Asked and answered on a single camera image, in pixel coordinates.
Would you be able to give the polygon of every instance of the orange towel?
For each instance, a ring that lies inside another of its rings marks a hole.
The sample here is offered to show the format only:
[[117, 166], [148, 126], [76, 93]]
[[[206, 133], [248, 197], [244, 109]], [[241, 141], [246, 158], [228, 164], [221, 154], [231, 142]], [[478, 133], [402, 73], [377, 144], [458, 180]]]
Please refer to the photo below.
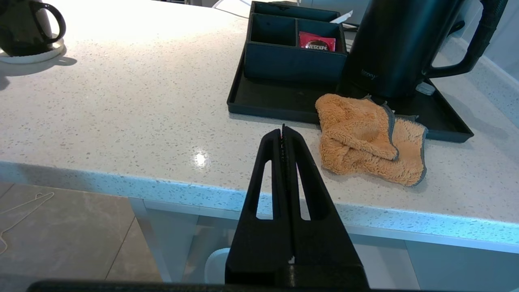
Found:
[[395, 117], [371, 99], [326, 94], [316, 102], [322, 128], [322, 165], [336, 174], [368, 173], [412, 186], [426, 173], [427, 128]]

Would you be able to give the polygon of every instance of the mug handle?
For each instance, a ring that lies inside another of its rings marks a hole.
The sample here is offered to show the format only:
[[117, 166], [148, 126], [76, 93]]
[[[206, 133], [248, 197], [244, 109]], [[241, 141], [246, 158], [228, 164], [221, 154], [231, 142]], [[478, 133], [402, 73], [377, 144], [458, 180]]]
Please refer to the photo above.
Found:
[[[31, 9], [34, 16], [34, 20], [36, 21], [36, 25], [38, 26], [39, 33], [42, 35], [47, 45], [55, 43], [59, 41], [61, 38], [63, 38], [66, 32], [66, 24], [59, 10], [57, 10], [54, 6], [50, 4], [36, 1], [31, 1]], [[46, 9], [50, 11], [50, 13], [52, 13], [52, 15], [54, 15], [54, 17], [56, 18], [56, 21], [58, 22], [58, 26], [60, 28], [60, 32], [57, 37], [51, 38], [48, 37], [47, 34], [45, 34], [44, 30], [42, 29], [42, 26], [39, 24], [38, 19], [36, 18], [36, 12], [38, 12], [40, 9]]]

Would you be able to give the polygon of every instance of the countertop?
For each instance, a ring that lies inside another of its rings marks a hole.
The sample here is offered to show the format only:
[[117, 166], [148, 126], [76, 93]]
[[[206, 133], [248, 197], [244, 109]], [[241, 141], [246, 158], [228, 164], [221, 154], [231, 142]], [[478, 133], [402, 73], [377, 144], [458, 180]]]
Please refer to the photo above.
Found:
[[[286, 123], [354, 233], [519, 253], [519, 129], [463, 75], [433, 82], [474, 137], [428, 140], [427, 175], [406, 188], [322, 169], [315, 125], [227, 111], [247, 19], [146, 0], [48, 2], [66, 20], [66, 53], [0, 64], [0, 180], [239, 211], [261, 137]], [[268, 173], [264, 186], [268, 214]]]

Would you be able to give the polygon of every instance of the black tray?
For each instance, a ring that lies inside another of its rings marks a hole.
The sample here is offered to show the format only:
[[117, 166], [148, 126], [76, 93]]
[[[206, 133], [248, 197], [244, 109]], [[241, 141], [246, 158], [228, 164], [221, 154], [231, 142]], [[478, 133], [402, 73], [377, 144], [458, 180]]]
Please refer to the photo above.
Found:
[[[338, 92], [338, 88], [342, 96], [363, 98], [366, 95], [365, 91], [347, 83], [316, 85], [245, 78], [242, 55], [227, 106], [231, 113], [319, 124], [316, 100], [323, 94]], [[376, 96], [372, 99], [379, 104], [384, 102]], [[465, 142], [474, 136], [438, 90], [432, 96], [416, 92], [407, 99], [389, 100], [388, 106], [395, 114], [418, 115], [417, 121], [429, 129], [428, 139]]]

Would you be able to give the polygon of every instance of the white saucer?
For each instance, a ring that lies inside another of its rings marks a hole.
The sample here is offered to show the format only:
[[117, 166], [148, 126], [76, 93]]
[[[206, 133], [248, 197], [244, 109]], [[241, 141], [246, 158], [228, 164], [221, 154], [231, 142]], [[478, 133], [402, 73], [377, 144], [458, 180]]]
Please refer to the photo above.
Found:
[[61, 51], [63, 51], [63, 48], [65, 47], [63, 43], [63, 39], [60, 39], [59, 41], [52, 44], [52, 50], [37, 54], [37, 55], [30, 55], [30, 56], [21, 56], [21, 57], [11, 57], [8, 54], [6, 54], [3, 50], [0, 49], [0, 62], [9, 63], [9, 64], [32, 64], [32, 63], [39, 63], [43, 61], [50, 60], [54, 58], [55, 56], [59, 55]]

